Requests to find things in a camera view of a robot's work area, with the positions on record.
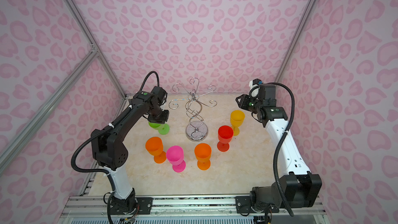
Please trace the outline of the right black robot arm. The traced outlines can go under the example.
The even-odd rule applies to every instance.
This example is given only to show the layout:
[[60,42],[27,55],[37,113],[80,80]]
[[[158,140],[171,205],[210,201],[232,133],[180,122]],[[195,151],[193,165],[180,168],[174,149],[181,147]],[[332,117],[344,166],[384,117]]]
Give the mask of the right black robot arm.
[[[277,105],[276,88],[284,88],[291,99],[290,114]],[[251,209],[270,217],[272,210],[285,209],[293,216],[295,208],[313,207],[322,181],[311,172],[302,158],[291,133],[295,114],[295,98],[289,87],[280,83],[264,83],[255,79],[250,91],[235,100],[238,107],[251,113],[266,129],[275,152],[272,160],[274,183],[268,187],[254,187],[250,192]]]

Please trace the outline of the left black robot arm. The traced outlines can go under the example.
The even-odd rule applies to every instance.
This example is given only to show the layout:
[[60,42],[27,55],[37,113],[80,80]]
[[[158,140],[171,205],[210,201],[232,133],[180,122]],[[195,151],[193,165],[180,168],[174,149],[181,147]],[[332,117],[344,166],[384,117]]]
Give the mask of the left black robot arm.
[[167,100],[166,91],[156,86],[151,92],[139,91],[129,100],[128,107],[106,128],[94,130],[91,137],[93,158],[105,170],[111,187],[110,205],[130,213],[136,208],[135,191],[128,180],[125,163],[129,152],[123,144],[133,126],[147,115],[150,123],[165,124],[169,111],[161,105]]

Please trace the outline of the green wine glass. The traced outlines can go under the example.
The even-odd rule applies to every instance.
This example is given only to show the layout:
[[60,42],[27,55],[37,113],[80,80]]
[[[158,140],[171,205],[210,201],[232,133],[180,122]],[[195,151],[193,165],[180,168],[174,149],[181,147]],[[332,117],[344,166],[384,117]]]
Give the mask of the green wine glass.
[[160,135],[167,135],[170,131],[170,126],[167,123],[159,124],[148,122],[148,124],[151,128],[157,130]]

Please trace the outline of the yellow wine glass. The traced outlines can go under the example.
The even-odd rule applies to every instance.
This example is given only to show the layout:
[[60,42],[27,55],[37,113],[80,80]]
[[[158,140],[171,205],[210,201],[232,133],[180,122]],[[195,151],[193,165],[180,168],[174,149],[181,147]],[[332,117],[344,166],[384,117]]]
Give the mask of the yellow wine glass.
[[235,110],[230,115],[230,123],[233,129],[234,136],[238,136],[240,131],[239,127],[243,124],[245,114],[240,110]]

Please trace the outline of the red wine glass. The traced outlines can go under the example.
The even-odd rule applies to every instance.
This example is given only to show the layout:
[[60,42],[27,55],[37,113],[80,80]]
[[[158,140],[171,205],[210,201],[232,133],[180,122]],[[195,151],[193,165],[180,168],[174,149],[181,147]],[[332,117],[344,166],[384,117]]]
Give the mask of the red wine glass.
[[230,148],[230,142],[234,136],[234,131],[230,126],[223,125],[218,129],[217,148],[221,152],[226,152]]

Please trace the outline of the orange wine glass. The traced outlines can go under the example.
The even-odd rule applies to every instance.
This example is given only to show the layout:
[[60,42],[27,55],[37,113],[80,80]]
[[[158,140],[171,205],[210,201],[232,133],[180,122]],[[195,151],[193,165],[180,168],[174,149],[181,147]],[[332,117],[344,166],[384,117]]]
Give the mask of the orange wine glass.
[[210,168],[212,150],[208,144],[198,144],[194,149],[194,154],[197,159],[197,166],[200,170],[208,170]]
[[166,161],[166,152],[159,137],[150,138],[145,144],[146,150],[153,156],[155,163],[162,164]]

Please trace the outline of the pink wine glass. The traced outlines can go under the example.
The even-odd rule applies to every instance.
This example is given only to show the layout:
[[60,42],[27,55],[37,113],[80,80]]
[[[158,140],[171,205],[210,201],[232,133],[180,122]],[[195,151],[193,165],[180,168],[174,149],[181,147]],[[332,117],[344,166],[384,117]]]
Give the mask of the pink wine glass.
[[180,146],[172,146],[166,152],[166,158],[176,173],[181,173],[186,168],[184,151]]

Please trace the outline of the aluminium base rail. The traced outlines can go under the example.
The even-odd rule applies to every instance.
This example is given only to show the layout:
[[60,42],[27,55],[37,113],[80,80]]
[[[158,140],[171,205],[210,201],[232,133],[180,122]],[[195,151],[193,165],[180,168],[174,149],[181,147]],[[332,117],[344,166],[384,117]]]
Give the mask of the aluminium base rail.
[[[104,197],[70,197],[59,224],[107,224]],[[113,215],[115,224],[328,224],[329,218],[320,199],[313,207],[287,210],[271,207],[268,214],[255,211],[248,195],[170,195],[139,196],[137,215]]]

